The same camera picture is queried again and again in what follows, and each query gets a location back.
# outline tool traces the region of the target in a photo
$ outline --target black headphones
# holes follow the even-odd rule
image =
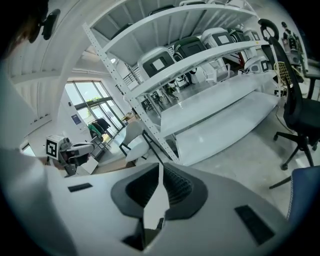
[[[32,44],[38,37],[40,29],[43,26],[42,36],[44,40],[49,40],[53,32],[56,29],[57,21],[61,11],[55,9],[48,16],[48,2],[49,0],[40,0],[37,3],[37,8],[34,10],[33,16],[37,19],[36,29],[29,38],[29,42]]]

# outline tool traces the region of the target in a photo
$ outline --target chair caster wheel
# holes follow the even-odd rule
[[[284,164],[282,164],[282,165],[281,165],[281,170],[282,170],[282,171],[286,171],[286,170],[288,170],[288,165],[287,165],[287,164],[285,164],[285,163],[284,163]]]

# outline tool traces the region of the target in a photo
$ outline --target white metal shelving unit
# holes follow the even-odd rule
[[[169,66],[131,91],[111,63],[108,54],[117,56],[133,68],[141,55],[155,47],[168,47],[183,38],[199,36],[209,28],[241,27],[242,23],[257,16],[250,8],[247,10],[216,4],[175,7],[147,16],[160,5],[171,3],[177,6],[180,2],[122,0],[103,12],[92,24],[85,23],[83,28],[110,75],[145,123],[148,132],[175,163],[191,165],[216,154],[245,136],[274,108],[278,98],[254,91],[272,78],[271,71],[236,76],[165,110],[161,114],[161,130],[157,128],[137,97],[154,92],[180,74],[206,62],[267,44],[262,41],[246,41],[208,49]],[[126,23],[134,24],[110,40]],[[93,31],[100,32],[110,41],[106,45],[100,45]],[[180,132],[176,136],[179,158],[165,140],[166,136],[176,132]]]

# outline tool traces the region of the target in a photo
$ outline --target chair armrest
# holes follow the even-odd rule
[[[320,75],[317,74],[304,74],[304,77],[308,79],[320,80]]]

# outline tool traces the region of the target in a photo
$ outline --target blue chair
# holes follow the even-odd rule
[[[274,184],[277,188],[291,181],[291,198],[287,219],[298,224],[309,210],[320,189],[320,165],[293,170],[290,177]]]

